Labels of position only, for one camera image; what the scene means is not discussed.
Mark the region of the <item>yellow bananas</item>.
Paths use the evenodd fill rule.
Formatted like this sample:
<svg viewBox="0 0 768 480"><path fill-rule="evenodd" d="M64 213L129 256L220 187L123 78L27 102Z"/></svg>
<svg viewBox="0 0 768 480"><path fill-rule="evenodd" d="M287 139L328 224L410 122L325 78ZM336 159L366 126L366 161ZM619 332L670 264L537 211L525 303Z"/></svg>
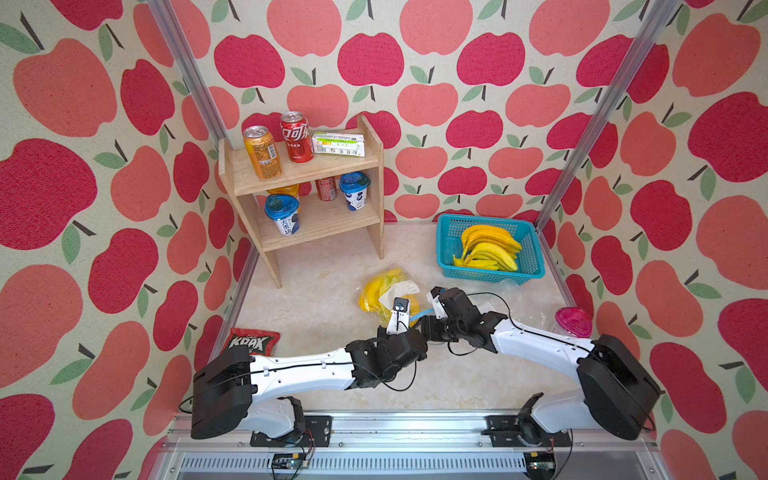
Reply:
<svg viewBox="0 0 768 480"><path fill-rule="evenodd" d="M454 257L453 265L455 267L469 268L469 269L476 269L476 270L498 271L500 269L500 264L496 260L485 259L485 258L464 260L458 257Z"/></svg>

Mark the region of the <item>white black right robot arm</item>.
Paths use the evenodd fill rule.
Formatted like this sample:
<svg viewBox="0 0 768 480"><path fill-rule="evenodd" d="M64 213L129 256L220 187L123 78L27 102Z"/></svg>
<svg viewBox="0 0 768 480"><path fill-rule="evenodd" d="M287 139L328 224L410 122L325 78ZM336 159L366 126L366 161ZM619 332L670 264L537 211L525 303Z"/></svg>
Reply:
<svg viewBox="0 0 768 480"><path fill-rule="evenodd" d="M579 382L577 390L529 398L509 428L523 444L538 446L549 434L597 428L635 440L646 428L661 389L620 339L607 334L581 339L525 326L508 314L480 311L456 287L435 287L428 298L434 313L421 320L427 340L465 340L474 348L521 357Z"/></svg>

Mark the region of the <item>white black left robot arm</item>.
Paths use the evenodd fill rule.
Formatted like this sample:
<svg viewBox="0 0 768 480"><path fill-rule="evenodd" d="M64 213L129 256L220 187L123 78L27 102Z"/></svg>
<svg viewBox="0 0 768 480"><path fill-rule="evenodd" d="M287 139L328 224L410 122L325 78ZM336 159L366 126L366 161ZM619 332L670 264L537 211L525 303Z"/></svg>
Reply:
<svg viewBox="0 0 768 480"><path fill-rule="evenodd" d="M424 360L427 351L427 340L415 329L298 357L252 356L244 345L229 348L194 376L191 437L210 439L244 426L288 440L305 430L296 394L387 385Z"/></svg>

